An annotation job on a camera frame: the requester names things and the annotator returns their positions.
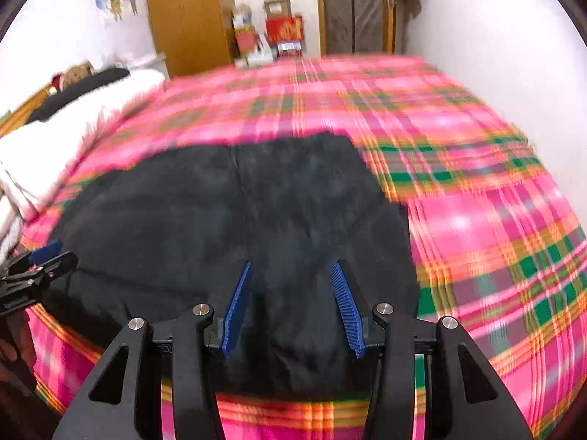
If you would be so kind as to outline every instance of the wooden headboard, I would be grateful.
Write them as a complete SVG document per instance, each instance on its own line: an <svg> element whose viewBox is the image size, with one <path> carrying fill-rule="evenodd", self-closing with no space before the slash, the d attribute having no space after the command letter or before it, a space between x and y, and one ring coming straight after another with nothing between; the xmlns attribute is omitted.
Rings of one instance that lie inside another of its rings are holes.
<svg viewBox="0 0 587 440"><path fill-rule="evenodd" d="M35 93L27 102L21 105L16 111L9 114L5 119L0 121L0 137L15 131L23 126L34 110L38 109L40 105L49 97L49 88L51 84L42 88Z"/></svg>

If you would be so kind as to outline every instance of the gray curtain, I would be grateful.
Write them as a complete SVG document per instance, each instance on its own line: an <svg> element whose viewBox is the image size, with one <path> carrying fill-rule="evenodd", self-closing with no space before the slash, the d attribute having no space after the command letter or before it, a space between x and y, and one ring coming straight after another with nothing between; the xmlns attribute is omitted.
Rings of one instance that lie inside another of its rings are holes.
<svg viewBox="0 0 587 440"><path fill-rule="evenodd" d="M324 0L327 53L383 49L383 0Z"/></svg>

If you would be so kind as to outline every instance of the wardrobe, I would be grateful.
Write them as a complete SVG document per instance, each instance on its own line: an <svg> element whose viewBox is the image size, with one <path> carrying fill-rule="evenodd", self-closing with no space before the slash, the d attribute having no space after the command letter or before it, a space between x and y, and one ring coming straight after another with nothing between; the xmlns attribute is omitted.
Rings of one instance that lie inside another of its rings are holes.
<svg viewBox="0 0 587 440"><path fill-rule="evenodd" d="M147 0L157 52L169 75L187 76L233 62L234 0Z"/></svg>

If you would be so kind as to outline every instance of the pink plaid blanket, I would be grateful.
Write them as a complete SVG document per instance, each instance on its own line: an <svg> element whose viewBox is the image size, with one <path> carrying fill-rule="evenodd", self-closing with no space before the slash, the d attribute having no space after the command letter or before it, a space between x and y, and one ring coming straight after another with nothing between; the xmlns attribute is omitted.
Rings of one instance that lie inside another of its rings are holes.
<svg viewBox="0 0 587 440"><path fill-rule="evenodd" d="M417 58L290 60L171 81L85 155L23 235L46 242L67 204L100 174L195 144L321 131L349 137L391 201L409 208L419 316L457 317L545 437L587 374L583 230L523 134ZM30 310L39 393L63 412L98 360L42 307ZM416 360L415 438L424 379ZM163 387L171 439L169 387ZM218 393L228 439L358 439L368 400L282 403Z"/></svg>

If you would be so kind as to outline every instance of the human hand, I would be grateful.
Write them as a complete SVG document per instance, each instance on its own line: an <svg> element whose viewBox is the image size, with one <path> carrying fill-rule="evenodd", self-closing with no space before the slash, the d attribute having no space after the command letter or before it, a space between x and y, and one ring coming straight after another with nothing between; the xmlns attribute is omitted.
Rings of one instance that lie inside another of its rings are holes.
<svg viewBox="0 0 587 440"><path fill-rule="evenodd" d="M32 372L34 363L36 363L36 353L34 352L34 345L32 335L29 328L29 316L26 311L17 311L6 318L6 322L12 338L18 346L21 358ZM7 369L7 364L17 360L18 354L10 343L5 340L0 340L0 382L6 382L20 391L24 395L30 395L30 390L24 383L10 370Z"/></svg>

